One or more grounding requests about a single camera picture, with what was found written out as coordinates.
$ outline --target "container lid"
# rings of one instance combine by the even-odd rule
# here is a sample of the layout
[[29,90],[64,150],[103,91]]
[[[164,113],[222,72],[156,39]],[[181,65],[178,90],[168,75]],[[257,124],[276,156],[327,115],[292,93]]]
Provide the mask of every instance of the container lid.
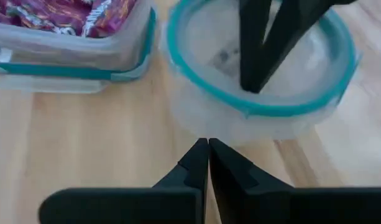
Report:
[[[238,5],[237,0],[182,0],[172,9],[167,48],[180,73],[248,115],[301,115],[340,101],[357,61],[351,34],[334,11],[305,34],[256,95],[239,83]],[[279,5],[273,4],[272,21]]]

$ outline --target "teal silicone seal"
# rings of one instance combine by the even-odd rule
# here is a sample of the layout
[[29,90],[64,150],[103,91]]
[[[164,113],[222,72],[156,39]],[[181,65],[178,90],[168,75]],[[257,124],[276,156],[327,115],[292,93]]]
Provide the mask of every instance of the teal silicone seal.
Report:
[[95,68],[28,65],[21,63],[0,63],[0,69],[10,74],[18,75],[109,80],[112,82],[131,81],[141,77],[144,72],[145,64],[148,62],[152,51],[156,23],[157,15],[154,9],[152,9],[150,11],[150,20],[147,25],[145,43],[140,54],[140,60],[137,65],[130,70],[100,70]]
[[[202,5],[206,4],[211,0],[204,0],[200,5],[195,6],[195,9],[200,8]],[[178,47],[177,41],[177,30],[179,29],[179,21],[185,10],[191,5],[192,0],[181,0],[171,11],[170,20],[167,25],[167,48],[168,53],[171,56],[171,60],[174,63],[174,66],[179,69],[179,71],[184,74],[190,81],[197,85],[202,90],[205,90],[209,94],[213,95],[215,98],[222,100],[233,108],[243,112],[248,115],[262,115],[262,116],[271,116],[271,117],[289,117],[303,115],[307,113],[314,112],[325,107],[330,103],[334,97],[340,96],[338,102],[340,101],[342,95],[344,94],[353,74],[357,68],[356,60],[356,48],[354,42],[349,32],[349,29],[343,23],[342,19],[333,11],[330,10],[327,12],[326,16],[329,17],[334,23],[339,27],[339,30],[342,32],[342,35],[345,37],[346,49],[349,52],[349,63],[345,69],[341,80],[337,85],[329,88],[324,94],[320,97],[301,104],[301,105],[262,105],[252,101],[243,100],[234,95],[228,94],[219,88],[216,88],[214,85],[206,82],[202,79],[183,59]]]

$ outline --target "candy wrapper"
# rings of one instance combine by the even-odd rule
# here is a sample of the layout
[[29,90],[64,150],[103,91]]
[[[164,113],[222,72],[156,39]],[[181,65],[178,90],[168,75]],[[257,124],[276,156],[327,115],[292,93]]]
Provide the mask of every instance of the candy wrapper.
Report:
[[7,14],[20,17],[23,27],[80,35],[89,9],[80,0],[21,0],[8,5]]
[[82,37],[106,37],[120,29],[136,0],[94,0]]

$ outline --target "wooden table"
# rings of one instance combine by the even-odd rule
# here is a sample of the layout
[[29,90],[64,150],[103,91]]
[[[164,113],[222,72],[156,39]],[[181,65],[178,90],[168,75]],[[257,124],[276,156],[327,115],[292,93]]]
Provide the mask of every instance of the wooden table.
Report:
[[[176,0],[158,0],[161,21]],[[297,187],[381,186],[381,0],[337,8],[363,60],[336,113],[298,139],[237,150]],[[37,223],[67,187],[149,187],[196,141],[168,111],[158,53],[147,76],[95,95],[0,90],[0,223]],[[218,223],[213,197],[208,221]]]

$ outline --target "teal lid rim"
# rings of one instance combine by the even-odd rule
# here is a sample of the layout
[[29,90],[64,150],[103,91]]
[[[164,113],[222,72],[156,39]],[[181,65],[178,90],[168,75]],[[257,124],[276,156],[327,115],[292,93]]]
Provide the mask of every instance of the teal lid rim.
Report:
[[[152,51],[156,23],[157,14],[154,9],[151,9],[145,43],[140,54],[140,60],[134,68],[129,70],[102,70],[86,67],[60,67],[53,65],[29,65],[23,63],[0,63],[0,68],[11,74],[34,75],[40,77],[82,78],[88,80],[109,80],[112,82],[133,80],[139,78],[141,74],[139,74],[138,77],[126,77],[125,73],[137,70],[148,59],[148,56]],[[118,73],[122,74],[122,78],[117,77]]]
[[347,40],[347,48],[350,52],[350,62],[348,63],[343,78],[339,83],[332,88],[330,88],[325,94],[319,98],[301,105],[261,105],[254,103],[252,101],[243,100],[231,94],[228,94],[219,88],[209,84],[202,78],[200,78],[196,72],[185,62],[181,54],[179,53],[178,43],[177,43],[177,30],[178,22],[181,19],[182,13],[187,9],[189,4],[193,0],[181,0],[171,12],[170,20],[167,25],[167,47],[168,52],[171,56],[172,62],[179,69],[179,71],[184,74],[190,81],[199,86],[201,89],[207,91],[216,98],[223,100],[225,103],[231,105],[237,110],[243,111],[247,115],[262,115],[262,116],[273,116],[273,117],[288,117],[296,116],[314,112],[328,103],[330,103],[335,96],[342,96],[353,77],[353,74],[357,68],[356,62],[356,48],[352,39],[352,35],[349,29],[346,27],[342,19],[333,11],[329,10],[326,15],[328,15],[332,20],[340,27],[343,31],[345,39]]

